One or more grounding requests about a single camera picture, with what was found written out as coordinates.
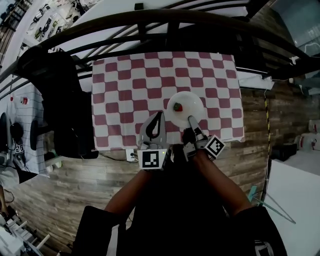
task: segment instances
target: power outlet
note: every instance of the power outlet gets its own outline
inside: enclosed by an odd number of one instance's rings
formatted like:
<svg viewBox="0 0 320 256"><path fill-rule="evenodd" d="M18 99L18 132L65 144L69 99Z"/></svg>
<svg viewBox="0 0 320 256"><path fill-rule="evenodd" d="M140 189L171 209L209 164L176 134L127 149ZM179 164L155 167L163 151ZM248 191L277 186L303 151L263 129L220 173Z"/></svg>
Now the power outlet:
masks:
<svg viewBox="0 0 320 256"><path fill-rule="evenodd" d="M135 161L135 152L133 149L126 149L125 150L126 160L129 162Z"/></svg>

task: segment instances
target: white plate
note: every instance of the white plate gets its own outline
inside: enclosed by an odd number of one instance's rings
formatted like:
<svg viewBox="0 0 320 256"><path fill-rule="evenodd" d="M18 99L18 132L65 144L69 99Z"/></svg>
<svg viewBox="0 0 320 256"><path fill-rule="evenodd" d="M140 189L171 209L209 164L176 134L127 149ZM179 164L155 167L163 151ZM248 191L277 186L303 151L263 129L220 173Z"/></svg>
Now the white plate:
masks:
<svg viewBox="0 0 320 256"><path fill-rule="evenodd" d="M182 111L174 111L175 103L182 105ZM201 99L190 91L181 91L171 97L166 107L167 121L171 121L174 125L180 128L189 128L189 116L194 116L197 122L203 118L204 105Z"/></svg>

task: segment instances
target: checkered tablecloth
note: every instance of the checkered tablecloth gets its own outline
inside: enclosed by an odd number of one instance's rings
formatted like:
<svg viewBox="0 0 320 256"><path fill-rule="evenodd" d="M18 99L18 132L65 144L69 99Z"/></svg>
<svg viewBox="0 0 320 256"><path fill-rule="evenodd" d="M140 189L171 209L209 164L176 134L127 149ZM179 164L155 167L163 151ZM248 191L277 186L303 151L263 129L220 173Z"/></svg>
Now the checkered tablecloth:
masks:
<svg viewBox="0 0 320 256"><path fill-rule="evenodd" d="M92 70L92 119L97 150L132 149L141 125L167 108L177 92L198 95L207 135L244 138L243 108L234 58L207 52L151 52L97 60ZM167 142L181 143L182 128L165 122Z"/></svg>

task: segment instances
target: strawberry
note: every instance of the strawberry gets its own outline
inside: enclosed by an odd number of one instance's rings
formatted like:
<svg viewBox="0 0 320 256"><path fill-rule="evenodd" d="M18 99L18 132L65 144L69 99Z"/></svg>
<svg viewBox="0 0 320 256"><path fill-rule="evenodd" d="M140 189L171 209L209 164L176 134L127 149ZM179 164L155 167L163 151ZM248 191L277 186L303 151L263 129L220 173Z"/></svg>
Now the strawberry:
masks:
<svg viewBox="0 0 320 256"><path fill-rule="evenodd" d="M176 112L181 112L183 110L182 105L176 102L173 106L173 110Z"/></svg>

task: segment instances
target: black shirt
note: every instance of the black shirt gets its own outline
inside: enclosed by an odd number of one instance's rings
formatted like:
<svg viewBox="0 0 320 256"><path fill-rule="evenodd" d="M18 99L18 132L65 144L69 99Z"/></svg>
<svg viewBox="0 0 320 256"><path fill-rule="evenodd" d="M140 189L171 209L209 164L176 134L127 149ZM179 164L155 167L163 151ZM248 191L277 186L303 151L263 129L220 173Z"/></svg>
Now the black shirt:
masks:
<svg viewBox="0 0 320 256"><path fill-rule="evenodd" d="M287 255L264 207L228 217L215 191L194 169L171 168L155 174L136 205L128 230L126 219L87 206L72 255L106 256L116 225L117 256Z"/></svg>

